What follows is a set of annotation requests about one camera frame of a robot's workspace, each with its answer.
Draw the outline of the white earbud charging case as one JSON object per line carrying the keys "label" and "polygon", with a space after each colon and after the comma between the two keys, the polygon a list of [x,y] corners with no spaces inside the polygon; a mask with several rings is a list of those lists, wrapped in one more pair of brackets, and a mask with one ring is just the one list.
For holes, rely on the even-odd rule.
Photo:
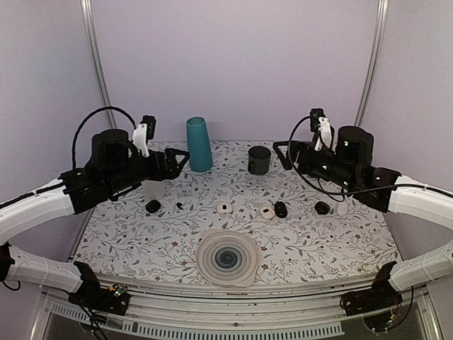
{"label": "white earbud charging case", "polygon": [[217,205],[217,212],[221,215],[232,214],[234,211],[233,205],[231,203],[219,203]]}

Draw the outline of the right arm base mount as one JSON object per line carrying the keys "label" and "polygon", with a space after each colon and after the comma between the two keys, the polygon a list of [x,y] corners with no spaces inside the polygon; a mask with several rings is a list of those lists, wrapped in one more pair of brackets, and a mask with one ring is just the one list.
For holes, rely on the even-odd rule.
{"label": "right arm base mount", "polygon": [[350,291],[341,295],[340,307],[347,316],[397,306],[403,302],[401,293],[395,290],[389,282],[390,272],[395,265],[395,261],[383,265],[370,288]]}

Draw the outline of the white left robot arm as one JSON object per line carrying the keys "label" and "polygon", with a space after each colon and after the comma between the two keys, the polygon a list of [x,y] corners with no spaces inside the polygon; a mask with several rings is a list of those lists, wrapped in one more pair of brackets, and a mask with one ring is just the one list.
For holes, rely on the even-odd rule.
{"label": "white left robot arm", "polygon": [[82,168],[64,172],[47,185],[1,204],[1,279],[24,281],[76,293],[89,307],[100,307],[105,292],[84,263],[64,263],[30,254],[10,240],[61,217],[78,215],[139,188],[144,181],[173,180],[190,158],[187,151],[147,147],[148,134],[133,136],[109,129],[91,140],[91,157]]}

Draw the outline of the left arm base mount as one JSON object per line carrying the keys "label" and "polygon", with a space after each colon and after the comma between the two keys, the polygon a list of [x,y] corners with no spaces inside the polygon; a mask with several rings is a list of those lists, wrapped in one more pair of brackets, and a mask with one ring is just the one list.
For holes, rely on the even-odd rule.
{"label": "left arm base mount", "polygon": [[126,315],[130,302],[126,285],[114,283],[108,288],[102,288],[95,273],[87,264],[75,261],[74,265],[79,270],[81,285],[75,293],[68,293],[68,301],[71,304],[87,310]]}

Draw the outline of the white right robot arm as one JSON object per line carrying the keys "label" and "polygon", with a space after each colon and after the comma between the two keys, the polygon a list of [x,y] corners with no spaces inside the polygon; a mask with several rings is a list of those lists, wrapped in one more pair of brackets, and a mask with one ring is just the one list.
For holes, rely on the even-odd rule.
{"label": "white right robot arm", "polygon": [[[338,130],[335,149],[325,142],[293,139],[275,142],[273,149],[286,170],[303,181],[323,179],[341,187],[341,194],[381,213],[407,215],[452,228],[452,193],[421,183],[398,171],[372,166],[374,137],[362,128]],[[452,242],[409,260],[384,265],[366,294],[366,303],[382,308],[394,295],[411,286],[452,274]]]}

